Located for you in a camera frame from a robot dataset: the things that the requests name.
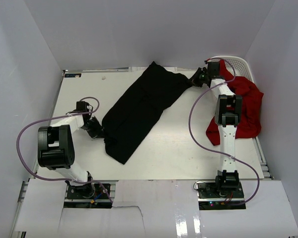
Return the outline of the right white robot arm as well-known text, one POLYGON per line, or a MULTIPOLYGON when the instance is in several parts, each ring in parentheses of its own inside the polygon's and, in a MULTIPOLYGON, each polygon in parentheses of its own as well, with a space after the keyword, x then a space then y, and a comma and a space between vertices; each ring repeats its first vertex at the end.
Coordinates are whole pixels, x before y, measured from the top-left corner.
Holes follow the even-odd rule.
POLYGON ((220 62, 205 61, 206 66, 198 68, 191 77, 194 86, 206 84, 217 100, 214 121, 220 135, 220 163, 214 191, 228 202, 238 190, 239 175, 235 163, 235 136, 241 120, 242 97, 233 93, 220 76, 220 62))

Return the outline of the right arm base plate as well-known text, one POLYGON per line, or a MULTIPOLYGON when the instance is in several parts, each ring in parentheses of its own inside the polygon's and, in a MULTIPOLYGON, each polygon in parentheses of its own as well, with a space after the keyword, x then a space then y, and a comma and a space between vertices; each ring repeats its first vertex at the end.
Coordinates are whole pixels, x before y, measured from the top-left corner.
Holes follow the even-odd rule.
POLYGON ((197 192, 200 211, 246 209, 242 204, 245 199, 241 184, 233 191, 217 191, 213 181, 196 181, 193 189, 197 192))

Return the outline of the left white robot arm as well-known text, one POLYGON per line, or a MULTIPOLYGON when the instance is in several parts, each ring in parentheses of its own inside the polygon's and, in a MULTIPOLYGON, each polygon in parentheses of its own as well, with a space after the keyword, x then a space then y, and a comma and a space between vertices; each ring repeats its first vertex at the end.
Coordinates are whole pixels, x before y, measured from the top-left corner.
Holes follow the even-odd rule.
POLYGON ((92 105, 80 100, 66 118, 38 129, 39 166, 61 174, 74 192, 87 199, 94 196, 95 185, 90 172, 75 161, 72 134, 82 129, 92 139, 104 137, 104 129, 92 111, 92 105))

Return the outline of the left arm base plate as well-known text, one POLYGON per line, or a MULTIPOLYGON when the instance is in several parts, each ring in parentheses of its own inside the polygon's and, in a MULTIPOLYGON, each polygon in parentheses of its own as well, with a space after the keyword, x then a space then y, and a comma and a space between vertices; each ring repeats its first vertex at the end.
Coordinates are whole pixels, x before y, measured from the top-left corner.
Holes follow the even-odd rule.
POLYGON ((115 196, 115 184, 98 183, 74 186, 68 183, 64 208, 111 209, 115 196))

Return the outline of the black t shirt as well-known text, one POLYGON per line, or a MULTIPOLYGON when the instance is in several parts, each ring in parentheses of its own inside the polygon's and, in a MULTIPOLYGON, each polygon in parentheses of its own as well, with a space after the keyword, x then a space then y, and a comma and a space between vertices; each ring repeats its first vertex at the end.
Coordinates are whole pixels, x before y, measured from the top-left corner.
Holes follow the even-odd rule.
POLYGON ((191 86, 185 75, 152 62, 104 116, 106 153, 126 164, 163 111, 191 86))

